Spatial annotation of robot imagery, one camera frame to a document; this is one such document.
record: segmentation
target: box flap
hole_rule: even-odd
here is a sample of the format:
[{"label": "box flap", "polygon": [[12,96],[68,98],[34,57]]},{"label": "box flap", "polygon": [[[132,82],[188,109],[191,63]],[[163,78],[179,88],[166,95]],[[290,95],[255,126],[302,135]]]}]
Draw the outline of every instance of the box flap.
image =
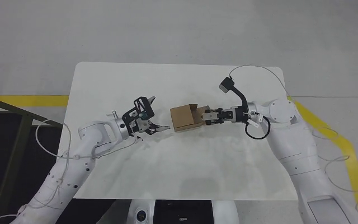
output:
[{"label": "box flap", "polygon": [[201,119],[201,115],[205,112],[205,110],[210,109],[209,106],[203,106],[201,108],[197,108],[195,111],[192,111],[192,117],[194,119],[195,124],[204,123]]},{"label": "box flap", "polygon": [[189,106],[191,111],[196,110],[197,108],[197,104],[189,104]]},{"label": "box flap", "polygon": [[179,106],[177,108],[171,108],[170,113],[172,116],[174,128],[194,124],[194,119],[192,117],[190,105]]}]

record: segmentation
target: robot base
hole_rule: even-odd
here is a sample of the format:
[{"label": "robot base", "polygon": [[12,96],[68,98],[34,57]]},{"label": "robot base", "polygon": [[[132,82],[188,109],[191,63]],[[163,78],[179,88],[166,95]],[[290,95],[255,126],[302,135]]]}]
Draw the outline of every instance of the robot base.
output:
[{"label": "robot base", "polygon": [[239,224],[233,200],[132,200],[127,224]]}]

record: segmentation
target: black cable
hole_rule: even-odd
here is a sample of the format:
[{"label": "black cable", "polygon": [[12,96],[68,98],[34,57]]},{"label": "black cable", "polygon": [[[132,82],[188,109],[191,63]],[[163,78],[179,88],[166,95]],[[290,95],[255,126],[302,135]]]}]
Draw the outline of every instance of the black cable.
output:
[{"label": "black cable", "polygon": [[263,118],[267,121],[267,126],[268,126],[267,128],[268,128],[268,129],[267,129],[266,134],[265,134],[263,137],[260,137],[260,138],[254,137],[254,136],[252,136],[252,135],[250,135],[250,134],[248,133],[247,127],[248,127],[249,123],[246,123],[245,133],[246,133],[250,138],[255,139],[255,140],[262,140],[262,139],[266,138],[266,137],[268,136],[268,134],[270,134],[271,123],[270,123],[270,121],[269,121],[269,119],[268,119],[267,117],[263,116]]}]

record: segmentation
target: black panel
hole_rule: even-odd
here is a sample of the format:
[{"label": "black panel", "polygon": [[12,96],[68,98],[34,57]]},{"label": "black panel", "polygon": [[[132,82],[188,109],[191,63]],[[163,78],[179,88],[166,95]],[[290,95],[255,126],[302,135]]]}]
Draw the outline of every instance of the black panel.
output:
[{"label": "black panel", "polygon": [[156,200],[154,224],[214,224],[210,200]]},{"label": "black panel", "polygon": [[9,112],[0,113],[0,185],[3,181],[20,122],[21,115]]},{"label": "black panel", "polygon": [[[18,209],[28,203],[41,187],[48,172],[56,162],[56,158],[40,148],[35,139],[32,127],[29,140],[18,173],[14,194],[8,212],[16,214]],[[39,141],[50,152],[57,154],[62,130],[60,128],[42,126],[39,128]]]}]

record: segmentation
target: cable clip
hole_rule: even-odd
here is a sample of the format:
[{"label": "cable clip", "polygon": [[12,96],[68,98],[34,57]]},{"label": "cable clip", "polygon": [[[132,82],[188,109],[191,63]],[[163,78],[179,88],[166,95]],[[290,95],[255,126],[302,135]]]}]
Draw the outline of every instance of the cable clip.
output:
[{"label": "cable clip", "polygon": [[254,126],[255,128],[258,128],[258,127],[259,127],[259,125],[258,125],[256,122],[254,122],[253,120],[251,120],[251,119],[248,119],[247,122],[248,122],[250,125]]}]

